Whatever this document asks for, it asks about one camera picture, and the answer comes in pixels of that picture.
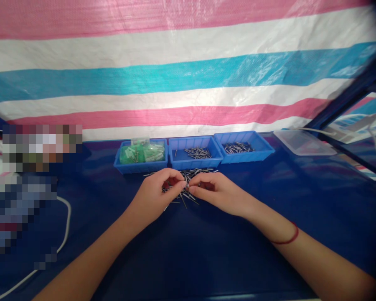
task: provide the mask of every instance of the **hand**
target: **hand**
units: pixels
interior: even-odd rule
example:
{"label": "hand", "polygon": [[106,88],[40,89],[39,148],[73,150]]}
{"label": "hand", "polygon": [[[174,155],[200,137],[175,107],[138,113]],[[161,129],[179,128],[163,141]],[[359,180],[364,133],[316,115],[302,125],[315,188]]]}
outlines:
{"label": "hand", "polygon": [[189,182],[189,192],[224,212],[243,218],[249,218],[259,202],[222,173],[199,173]]}
{"label": "hand", "polygon": [[[166,181],[169,181],[173,187],[163,193],[162,186],[168,188]],[[186,185],[187,182],[179,171],[171,168],[162,169],[143,180],[124,214],[129,216],[130,221],[144,229],[163,213]]]}

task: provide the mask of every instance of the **person's left hand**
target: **person's left hand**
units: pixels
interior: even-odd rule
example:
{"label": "person's left hand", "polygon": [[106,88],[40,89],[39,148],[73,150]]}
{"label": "person's left hand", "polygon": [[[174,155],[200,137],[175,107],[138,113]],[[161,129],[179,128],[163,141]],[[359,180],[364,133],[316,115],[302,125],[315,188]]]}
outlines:
{"label": "person's left hand", "polygon": [[[163,193],[162,186],[167,188],[166,181],[169,181],[173,187]],[[163,213],[186,185],[187,182],[179,171],[171,168],[162,169],[143,180],[124,214],[143,229]]]}

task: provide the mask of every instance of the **small blue storage box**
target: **small blue storage box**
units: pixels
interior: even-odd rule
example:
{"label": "small blue storage box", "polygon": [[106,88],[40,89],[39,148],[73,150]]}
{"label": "small blue storage box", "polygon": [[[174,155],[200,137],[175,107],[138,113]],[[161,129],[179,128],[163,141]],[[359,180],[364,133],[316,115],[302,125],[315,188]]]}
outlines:
{"label": "small blue storage box", "polygon": [[[221,164],[263,161],[268,155],[274,153],[274,148],[255,131],[214,134],[214,138],[223,155]],[[235,142],[247,142],[255,151],[249,153],[227,153],[223,144]]]}
{"label": "small blue storage box", "polygon": [[[212,157],[209,159],[193,159],[184,151],[185,148],[189,149],[197,146],[207,148]],[[223,159],[212,136],[170,138],[168,140],[168,151],[171,165],[177,170],[217,167]]]}
{"label": "small blue storage box", "polygon": [[167,139],[150,139],[154,143],[164,143],[164,161],[156,162],[146,162],[146,163],[133,163],[133,164],[121,164],[120,163],[120,151],[123,146],[131,145],[131,141],[124,141],[121,143],[120,148],[116,154],[116,159],[114,160],[114,167],[122,174],[126,173],[148,173],[152,171],[159,171],[160,169],[167,167],[168,162],[168,148]]}

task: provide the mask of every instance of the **pile of metal pins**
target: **pile of metal pins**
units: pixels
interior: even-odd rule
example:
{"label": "pile of metal pins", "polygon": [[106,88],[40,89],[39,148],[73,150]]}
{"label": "pile of metal pins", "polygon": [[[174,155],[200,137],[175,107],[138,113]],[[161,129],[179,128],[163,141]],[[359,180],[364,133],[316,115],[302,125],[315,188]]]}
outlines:
{"label": "pile of metal pins", "polygon": [[194,159],[209,159],[212,157],[210,151],[207,148],[199,148],[199,146],[195,148],[185,148],[185,152],[188,153],[188,156]]}
{"label": "pile of metal pins", "polygon": [[[188,188],[189,187],[189,185],[188,185],[189,181],[194,176],[196,176],[198,173],[210,173],[210,172],[215,173],[215,172],[218,172],[218,170],[213,171],[213,168],[196,168],[196,169],[186,169],[186,170],[183,170],[183,171],[180,171],[180,172],[183,175],[183,177],[185,178],[185,181],[187,182],[186,188]],[[151,176],[154,173],[155,172],[152,172],[152,173],[146,174],[144,176]],[[168,182],[167,184],[169,185],[169,188],[166,189],[166,188],[162,187],[163,193],[167,192],[168,190],[170,190],[173,187],[171,185],[171,183]],[[194,197],[188,190],[185,190],[185,189],[180,193],[180,195],[177,197],[177,199],[181,199],[183,201],[185,208],[187,208],[185,200],[193,201],[195,204],[199,205],[199,203],[196,201],[197,198]],[[176,201],[173,201],[171,203],[180,204],[180,202],[176,202]]]}
{"label": "pile of metal pins", "polygon": [[248,142],[226,143],[223,147],[226,153],[249,153],[255,151]]}

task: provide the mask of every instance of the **striped tarp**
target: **striped tarp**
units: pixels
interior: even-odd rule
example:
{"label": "striped tarp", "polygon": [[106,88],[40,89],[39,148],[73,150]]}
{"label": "striped tarp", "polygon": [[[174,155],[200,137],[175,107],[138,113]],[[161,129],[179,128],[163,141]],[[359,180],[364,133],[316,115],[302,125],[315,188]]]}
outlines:
{"label": "striped tarp", "polygon": [[85,141],[301,127],[375,53],[366,0],[0,1],[0,117]]}

